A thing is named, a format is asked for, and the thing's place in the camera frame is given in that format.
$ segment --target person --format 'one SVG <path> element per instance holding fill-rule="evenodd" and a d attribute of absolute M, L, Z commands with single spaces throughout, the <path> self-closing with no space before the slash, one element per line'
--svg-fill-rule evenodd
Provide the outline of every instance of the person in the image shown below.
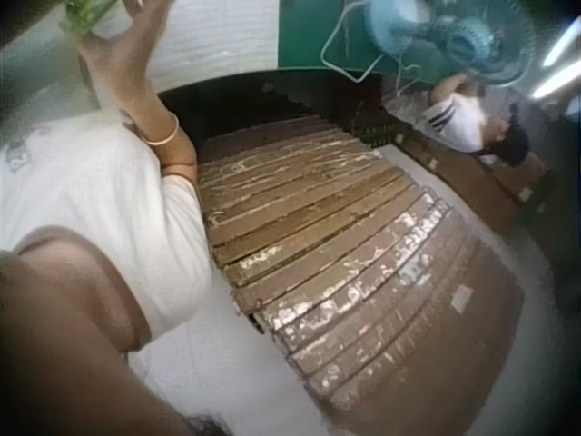
<path fill-rule="evenodd" d="M 211 279 L 196 152 L 145 75 L 172 1 L 123 2 L 126 32 L 78 46 L 133 131 L 89 114 L 0 153 L 3 434 L 225 434 L 156 398 L 122 357 L 191 318 Z"/>
<path fill-rule="evenodd" d="M 513 111 L 510 122 L 489 115 L 482 108 L 486 89 L 455 74 L 428 93 L 389 98 L 384 80 L 382 104 L 386 111 L 446 146 L 466 154 L 495 155 L 512 167 L 527 157 L 527 134 Z"/>

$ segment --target white sleeve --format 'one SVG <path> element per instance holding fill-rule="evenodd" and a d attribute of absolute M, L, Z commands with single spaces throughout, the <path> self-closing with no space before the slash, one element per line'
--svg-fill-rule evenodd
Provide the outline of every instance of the white sleeve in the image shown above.
<path fill-rule="evenodd" d="M 480 124 L 465 111 L 465 106 L 450 97 L 431 106 L 424 116 L 428 125 L 445 138 L 449 146 L 463 153 L 472 153 L 482 148 Z"/>
<path fill-rule="evenodd" d="M 162 194 L 173 261 L 189 278 L 193 294 L 203 297 L 210 289 L 212 261 L 200 202 L 192 184 L 177 175 L 162 178 Z"/>
<path fill-rule="evenodd" d="M 448 100 L 434 104 L 424 111 L 428 124 L 438 133 L 450 123 L 456 114 L 456 104 L 450 96 Z"/>

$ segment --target white t-shirt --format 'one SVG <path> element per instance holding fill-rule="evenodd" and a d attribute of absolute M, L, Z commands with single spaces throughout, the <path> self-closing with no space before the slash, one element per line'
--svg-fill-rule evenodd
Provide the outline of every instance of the white t-shirt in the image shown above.
<path fill-rule="evenodd" d="M 115 265 L 152 338 L 187 321 L 211 280 L 195 190 L 161 177 L 157 157 L 117 114 L 42 124 L 0 150 L 0 249 L 61 227 Z"/>
<path fill-rule="evenodd" d="M 482 128 L 487 115 L 477 97 L 452 94 L 429 107 L 427 93 L 384 98 L 385 110 L 416 130 L 462 153 L 482 150 Z"/>

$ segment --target fluorescent light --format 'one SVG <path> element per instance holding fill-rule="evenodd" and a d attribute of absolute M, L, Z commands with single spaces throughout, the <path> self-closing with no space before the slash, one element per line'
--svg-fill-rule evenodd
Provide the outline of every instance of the fluorescent light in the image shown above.
<path fill-rule="evenodd" d="M 573 82 L 580 75 L 581 61 L 577 61 L 574 64 L 566 66 L 565 68 L 553 74 L 546 82 L 544 82 L 536 89 L 536 91 L 533 93 L 533 98 L 543 98 L 553 93 L 561 86 L 565 86 L 566 84 Z"/>
<path fill-rule="evenodd" d="M 543 66 L 551 66 L 556 62 L 560 55 L 565 52 L 566 48 L 581 35 L 581 16 L 578 16 L 577 19 L 569 26 L 569 28 L 565 31 L 561 39 L 557 41 L 551 53 L 548 54 L 547 59 L 545 59 L 545 63 Z"/>

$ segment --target wire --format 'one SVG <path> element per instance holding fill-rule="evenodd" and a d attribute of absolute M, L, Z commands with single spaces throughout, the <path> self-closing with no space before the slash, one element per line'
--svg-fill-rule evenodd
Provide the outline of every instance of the wire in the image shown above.
<path fill-rule="evenodd" d="M 350 4 L 346 5 L 343 8 L 343 11 L 341 12 L 341 15 L 339 17 L 339 20 L 337 21 L 337 24 L 335 25 L 335 28 L 330 33 L 329 38 L 327 39 L 327 42 L 325 43 L 325 45 L 323 46 L 322 50 L 320 51 L 320 61 L 324 65 L 326 65 L 331 70 L 336 71 L 337 73 L 340 73 L 340 74 L 344 75 L 345 77 L 347 77 L 348 79 L 350 79 L 352 82 L 355 82 L 356 84 L 360 84 L 361 82 L 363 82 L 367 78 L 367 76 L 373 71 L 373 68 L 375 68 L 375 66 L 379 63 L 379 61 L 381 59 L 383 59 L 384 54 L 380 54 L 375 59 L 375 61 L 373 61 L 373 63 L 369 66 L 369 68 L 365 71 L 365 73 L 363 73 L 359 78 L 356 78 L 356 77 L 352 76 L 351 74 L 349 74 L 348 72 L 346 72 L 342 68 L 340 68 L 340 67 L 336 66 L 335 64 L 332 64 L 331 62 L 329 62 L 327 59 L 325 59 L 325 54 L 327 53 L 327 50 L 329 49 L 330 44 L 333 42 L 333 40 L 337 36 L 337 32 L 340 30 L 341 25 L 345 21 L 345 18 L 347 17 L 347 15 L 353 9 L 358 8 L 358 7 L 362 7 L 362 6 L 364 6 L 368 2 L 369 2 L 369 0 L 359 0 L 359 1 L 351 2 Z M 414 85 L 415 83 L 417 83 L 419 81 L 419 78 L 421 77 L 421 69 L 422 68 L 421 68 L 420 65 L 417 65 L 417 64 L 405 66 L 403 64 L 403 61 L 402 61 L 402 54 L 399 55 L 399 59 L 396 58 L 395 56 L 391 56 L 389 54 L 388 54 L 388 56 L 391 57 L 395 62 L 398 63 L 398 78 L 396 80 L 396 95 L 397 95 L 397 97 L 400 97 L 401 96 L 401 93 L 403 93 L 406 89 L 408 89 L 409 87 L 411 87 L 412 85 Z M 403 72 L 404 71 L 408 71 L 408 70 L 413 69 L 413 68 L 417 68 L 418 69 L 418 76 L 413 81 L 411 81 L 409 84 L 406 84 L 404 87 L 402 87 L 401 89 L 399 89 L 399 82 L 401 81 L 401 76 L 402 76 Z"/>
<path fill-rule="evenodd" d="M 352 76 L 351 74 L 349 74 L 348 72 L 346 72 L 342 68 L 329 62 L 327 59 L 325 59 L 325 54 L 327 53 L 327 49 L 329 48 L 330 43 L 332 43 L 333 40 L 335 39 L 335 36 L 337 36 L 337 32 L 340 30 L 340 27 L 343 24 L 343 20 L 345 20 L 345 17 L 347 16 L 347 14 L 355 8 L 365 5 L 367 2 L 368 2 L 368 0 L 360 0 L 357 2 L 352 2 L 352 3 L 345 6 L 345 8 L 343 9 L 343 12 L 341 13 L 341 15 L 339 17 L 339 20 L 337 21 L 337 24 L 335 25 L 335 28 L 333 29 L 333 31 L 329 35 L 329 39 L 327 39 L 327 42 L 325 43 L 322 50 L 320 51 L 320 61 L 324 65 L 326 65 L 331 70 L 334 70 L 337 73 L 344 75 L 345 77 L 347 77 L 351 81 L 355 82 L 356 84 L 360 84 L 361 82 L 363 82 L 367 78 L 367 76 L 373 71 L 373 68 L 375 68 L 375 65 L 377 65 L 381 59 L 383 59 L 383 54 L 380 54 L 377 57 L 377 59 L 375 61 L 373 61 L 373 63 L 365 71 L 365 73 L 363 73 L 359 78 Z"/>
<path fill-rule="evenodd" d="M 413 64 L 413 65 L 404 66 L 402 58 L 403 58 L 402 54 L 399 54 L 399 59 L 396 59 L 395 57 L 393 57 L 393 60 L 398 63 L 398 78 L 396 79 L 396 96 L 397 97 L 400 97 L 401 94 L 406 89 L 408 89 L 412 85 L 416 84 L 419 81 L 419 78 L 421 77 L 421 65 Z M 418 68 L 418 76 L 414 80 L 412 80 L 411 82 L 406 84 L 403 88 L 399 88 L 399 82 L 401 81 L 402 73 L 404 71 L 411 70 L 412 68 Z"/>

